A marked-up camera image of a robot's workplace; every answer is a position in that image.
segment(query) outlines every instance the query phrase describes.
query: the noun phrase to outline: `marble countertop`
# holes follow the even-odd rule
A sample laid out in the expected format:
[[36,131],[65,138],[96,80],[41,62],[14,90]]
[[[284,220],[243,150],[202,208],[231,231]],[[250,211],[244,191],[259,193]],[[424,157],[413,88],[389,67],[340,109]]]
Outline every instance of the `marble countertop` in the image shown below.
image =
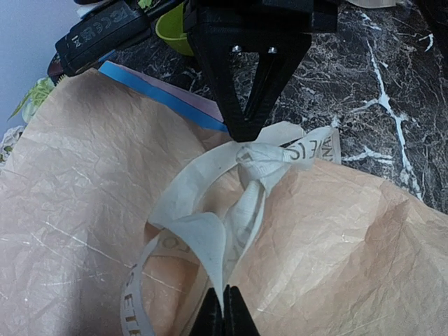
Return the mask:
[[[318,34],[279,98],[270,123],[339,128],[343,164],[384,177],[448,213],[448,66],[419,9],[344,4],[339,32]],[[213,99],[193,58],[157,37],[111,59]],[[257,57],[233,62],[247,99]]]

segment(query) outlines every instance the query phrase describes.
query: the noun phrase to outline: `green cup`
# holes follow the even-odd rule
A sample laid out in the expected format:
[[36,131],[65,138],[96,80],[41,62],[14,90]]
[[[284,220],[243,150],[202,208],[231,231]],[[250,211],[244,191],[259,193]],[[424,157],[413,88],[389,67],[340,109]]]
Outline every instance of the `green cup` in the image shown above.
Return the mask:
[[183,32],[183,3],[160,17],[155,33],[179,54],[194,56],[187,34]]

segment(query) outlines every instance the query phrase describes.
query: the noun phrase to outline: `blue tape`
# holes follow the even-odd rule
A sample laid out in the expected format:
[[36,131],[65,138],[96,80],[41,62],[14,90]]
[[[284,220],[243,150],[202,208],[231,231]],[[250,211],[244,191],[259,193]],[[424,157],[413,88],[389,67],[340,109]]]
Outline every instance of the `blue tape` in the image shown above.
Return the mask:
[[158,87],[148,84],[143,79],[134,76],[119,66],[116,66],[114,63],[104,63],[101,68],[99,68],[99,71],[113,80],[123,83],[135,91],[168,106],[171,110],[177,112],[184,118],[193,121],[202,128],[221,132],[228,131],[227,127],[223,123],[217,121],[215,118],[212,118],[210,115],[207,115],[201,110],[185,103],[178,97],[175,97],[172,94],[159,89]]
[[101,56],[98,59],[98,62],[105,62],[110,56],[112,56],[115,53],[115,49],[112,51],[109,51],[107,54],[105,54],[104,56]]

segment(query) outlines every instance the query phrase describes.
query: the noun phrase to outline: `crumpled paper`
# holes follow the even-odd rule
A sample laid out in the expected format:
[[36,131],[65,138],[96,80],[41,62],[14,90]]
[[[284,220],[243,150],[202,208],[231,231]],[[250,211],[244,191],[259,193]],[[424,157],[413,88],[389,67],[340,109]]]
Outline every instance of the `crumpled paper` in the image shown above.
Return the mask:
[[[120,292],[153,205],[228,140],[96,71],[61,83],[0,175],[0,335],[120,335]],[[227,174],[198,210],[240,194]],[[230,283],[261,335],[446,335],[447,242],[448,216],[318,161],[273,189]],[[153,260],[144,272],[153,326],[170,335],[194,267]]]
[[3,135],[3,140],[0,142],[0,171],[5,167],[6,161],[24,129],[24,126],[10,128]]

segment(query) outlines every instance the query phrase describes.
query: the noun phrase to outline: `green leaf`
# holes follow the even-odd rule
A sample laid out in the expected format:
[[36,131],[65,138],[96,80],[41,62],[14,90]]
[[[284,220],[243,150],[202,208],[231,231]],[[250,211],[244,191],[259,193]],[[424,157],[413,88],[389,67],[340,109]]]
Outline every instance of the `green leaf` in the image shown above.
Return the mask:
[[48,77],[39,81],[31,89],[31,101],[33,105],[35,107],[42,105],[54,88],[55,86],[53,85],[53,82]]
[[20,110],[22,109],[22,107],[25,105],[25,103],[27,102],[29,96],[31,96],[31,90],[28,91],[28,93],[25,95],[25,97],[23,97],[22,101],[20,102],[19,106],[17,106],[17,108],[14,110],[13,114],[10,115],[10,117],[8,118],[8,120],[10,120],[12,117],[16,116]]
[[151,7],[151,5],[153,4],[153,0],[139,0],[139,6],[142,9],[146,9]]

